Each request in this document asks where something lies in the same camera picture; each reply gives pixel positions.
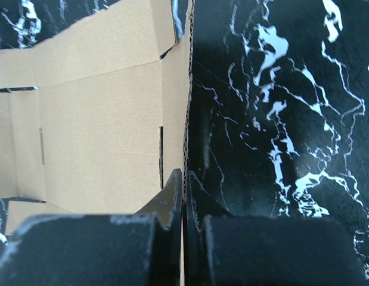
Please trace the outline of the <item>brown cardboard box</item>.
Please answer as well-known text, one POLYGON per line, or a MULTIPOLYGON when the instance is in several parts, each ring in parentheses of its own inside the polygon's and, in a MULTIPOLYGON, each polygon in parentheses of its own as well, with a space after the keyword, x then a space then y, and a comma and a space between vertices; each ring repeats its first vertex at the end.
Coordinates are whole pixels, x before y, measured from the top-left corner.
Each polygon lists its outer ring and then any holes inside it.
POLYGON ((34 215, 135 214, 184 171, 193 9, 177 31, 173 1, 119 1, 0 50, 9 239, 34 215))

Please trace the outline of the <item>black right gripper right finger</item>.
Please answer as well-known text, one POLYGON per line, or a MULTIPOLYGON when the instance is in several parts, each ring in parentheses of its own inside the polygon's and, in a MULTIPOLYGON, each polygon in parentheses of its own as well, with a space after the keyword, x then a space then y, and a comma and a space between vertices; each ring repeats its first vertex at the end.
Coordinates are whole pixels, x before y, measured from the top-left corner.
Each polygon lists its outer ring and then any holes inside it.
POLYGON ((330 219, 233 216, 185 180, 187 285, 367 285, 344 227, 330 219))

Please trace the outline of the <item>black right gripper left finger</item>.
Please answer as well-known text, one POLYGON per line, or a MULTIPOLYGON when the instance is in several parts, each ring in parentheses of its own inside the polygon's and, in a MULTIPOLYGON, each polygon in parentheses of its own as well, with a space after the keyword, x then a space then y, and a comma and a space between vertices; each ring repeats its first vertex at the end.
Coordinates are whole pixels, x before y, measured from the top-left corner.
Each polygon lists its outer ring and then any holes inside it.
POLYGON ((0 285, 179 285, 182 172, 135 214, 39 214, 15 229, 0 285))

